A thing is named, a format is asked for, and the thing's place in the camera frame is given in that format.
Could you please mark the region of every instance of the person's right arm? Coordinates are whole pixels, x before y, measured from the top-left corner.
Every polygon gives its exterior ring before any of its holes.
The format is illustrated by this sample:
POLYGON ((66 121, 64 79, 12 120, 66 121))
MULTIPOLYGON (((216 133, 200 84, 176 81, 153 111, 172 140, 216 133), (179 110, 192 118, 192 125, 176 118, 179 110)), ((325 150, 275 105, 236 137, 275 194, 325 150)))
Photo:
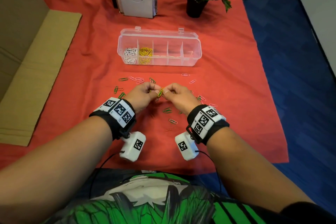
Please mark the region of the person's right arm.
MULTIPOLYGON (((173 83, 164 96, 186 116, 199 101, 186 88, 173 83)), ((231 128, 218 130, 207 142, 208 152, 232 198, 280 212, 295 202, 313 201, 231 128)))

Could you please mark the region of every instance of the forearm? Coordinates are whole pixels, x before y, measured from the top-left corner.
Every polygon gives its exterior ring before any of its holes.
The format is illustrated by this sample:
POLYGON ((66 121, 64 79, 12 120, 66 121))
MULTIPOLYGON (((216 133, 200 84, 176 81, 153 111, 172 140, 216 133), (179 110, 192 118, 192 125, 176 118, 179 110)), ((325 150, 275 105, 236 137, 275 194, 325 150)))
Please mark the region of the forearm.
POLYGON ((276 212, 294 202, 312 202, 232 129, 217 131, 207 149, 231 197, 276 212))
POLYGON ((112 143, 107 123, 94 116, 0 172, 2 223, 36 223, 65 204, 112 143))

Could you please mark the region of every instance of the carpeted floor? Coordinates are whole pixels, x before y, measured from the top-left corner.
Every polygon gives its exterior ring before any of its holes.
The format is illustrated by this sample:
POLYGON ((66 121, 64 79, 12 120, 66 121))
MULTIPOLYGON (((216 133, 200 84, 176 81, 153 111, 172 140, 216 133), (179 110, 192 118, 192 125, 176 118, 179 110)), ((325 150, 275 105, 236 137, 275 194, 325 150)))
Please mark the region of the carpeted floor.
POLYGON ((328 63, 299 0, 244 4, 288 143, 290 162, 275 166, 336 215, 336 85, 328 63))

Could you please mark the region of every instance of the hand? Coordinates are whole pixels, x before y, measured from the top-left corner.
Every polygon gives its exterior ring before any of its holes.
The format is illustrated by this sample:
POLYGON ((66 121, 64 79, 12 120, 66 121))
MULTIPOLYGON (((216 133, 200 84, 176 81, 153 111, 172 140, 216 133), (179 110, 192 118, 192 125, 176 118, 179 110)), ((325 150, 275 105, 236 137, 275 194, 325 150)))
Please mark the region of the hand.
POLYGON ((186 116, 188 116, 196 106, 201 104, 187 87, 177 83, 172 83, 165 87, 163 94, 167 100, 171 101, 174 106, 186 116))
POLYGON ((161 87, 156 84, 144 82, 131 90, 124 99, 130 102, 135 113, 138 113, 145 109, 153 99, 157 98, 160 89, 161 87))

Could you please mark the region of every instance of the wristband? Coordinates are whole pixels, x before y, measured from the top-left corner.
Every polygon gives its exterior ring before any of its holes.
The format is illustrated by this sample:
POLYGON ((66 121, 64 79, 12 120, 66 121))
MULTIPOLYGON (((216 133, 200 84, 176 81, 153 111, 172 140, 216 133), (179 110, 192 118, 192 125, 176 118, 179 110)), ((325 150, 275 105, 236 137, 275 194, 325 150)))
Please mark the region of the wristband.
POLYGON ((207 144, 210 137, 218 130, 229 127, 226 118, 216 108, 207 105, 196 106, 187 117, 187 132, 196 143, 207 144))
POLYGON ((89 115, 91 116, 99 116, 106 121, 111 129, 113 140, 120 137, 128 138, 129 132, 136 123, 135 111, 125 99, 109 98, 89 115))

